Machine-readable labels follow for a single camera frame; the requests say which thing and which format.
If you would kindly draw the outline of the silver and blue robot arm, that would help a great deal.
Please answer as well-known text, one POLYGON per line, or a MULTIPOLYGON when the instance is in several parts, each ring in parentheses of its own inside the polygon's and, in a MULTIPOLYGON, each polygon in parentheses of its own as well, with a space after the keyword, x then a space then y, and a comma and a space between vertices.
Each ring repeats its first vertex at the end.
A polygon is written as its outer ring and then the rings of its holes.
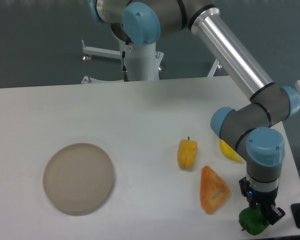
POLYGON ((212 116, 213 132, 247 163, 240 180, 250 208, 258 207, 266 224, 285 212, 276 206, 285 141, 274 125, 300 109, 300 96, 291 87, 278 87, 220 17, 208 0, 90 0, 96 24, 110 24, 120 41, 124 81, 159 78, 155 44, 160 37, 183 29, 198 36, 249 99, 240 110, 222 107, 212 116))

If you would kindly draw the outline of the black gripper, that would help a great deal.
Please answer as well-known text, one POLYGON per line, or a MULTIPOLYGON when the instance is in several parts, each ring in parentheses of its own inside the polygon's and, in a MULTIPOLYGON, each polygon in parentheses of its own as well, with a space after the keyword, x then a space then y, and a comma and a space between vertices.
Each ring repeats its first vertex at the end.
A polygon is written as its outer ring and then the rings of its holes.
POLYGON ((285 211, 276 207, 276 197, 279 189, 279 179, 272 182, 259 182, 250 176, 239 180, 241 194, 249 204, 249 211, 256 212, 258 207, 264 212, 266 223, 274 225, 285 215, 285 211))

